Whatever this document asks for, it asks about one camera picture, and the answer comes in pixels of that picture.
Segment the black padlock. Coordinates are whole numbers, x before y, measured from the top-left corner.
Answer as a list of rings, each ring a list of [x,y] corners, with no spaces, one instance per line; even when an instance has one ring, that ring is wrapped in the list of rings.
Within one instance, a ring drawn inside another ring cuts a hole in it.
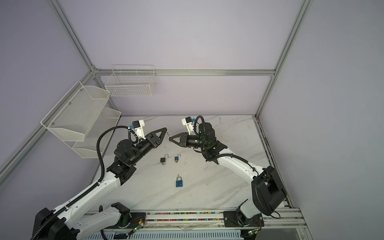
[[[166,165],[166,161],[167,161],[167,159],[169,158],[169,155],[168,154],[165,154],[164,155],[164,157],[162,157],[161,159],[160,159],[160,163],[161,163],[161,165]]]

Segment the large blue padlock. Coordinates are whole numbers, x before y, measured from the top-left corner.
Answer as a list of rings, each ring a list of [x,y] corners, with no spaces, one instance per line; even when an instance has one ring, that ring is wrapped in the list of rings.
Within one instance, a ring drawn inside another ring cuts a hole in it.
[[[176,179],[176,188],[181,188],[183,187],[183,180],[182,180],[182,177],[181,176],[177,176],[177,179]]]

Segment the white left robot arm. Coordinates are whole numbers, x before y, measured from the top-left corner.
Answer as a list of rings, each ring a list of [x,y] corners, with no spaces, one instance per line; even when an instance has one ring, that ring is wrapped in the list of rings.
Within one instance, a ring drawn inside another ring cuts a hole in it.
[[[130,209],[114,203],[107,209],[85,217],[85,214],[107,194],[121,187],[136,171],[136,164],[164,140],[167,128],[148,133],[143,138],[135,135],[122,140],[115,149],[115,160],[106,168],[101,155],[101,176],[79,194],[53,210],[42,209],[35,217],[33,240],[83,240],[107,227],[130,224]]]

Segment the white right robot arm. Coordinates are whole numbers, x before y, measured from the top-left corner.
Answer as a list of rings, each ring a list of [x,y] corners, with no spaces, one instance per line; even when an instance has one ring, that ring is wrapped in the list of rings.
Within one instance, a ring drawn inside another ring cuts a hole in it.
[[[187,132],[169,137],[169,141],[182,147],[193,148],[202,154],[207,162],[223,166],[251,186],[252,199],[242,202],[237,210],[237,219],[241,226],[254,216],[263,214],[272,218],[277,207],[286,199],[287,191],[278,171],[272,167],[257,166],[248,160],[234,154],[226,145],[221,143],[210,123],[185,124]]]

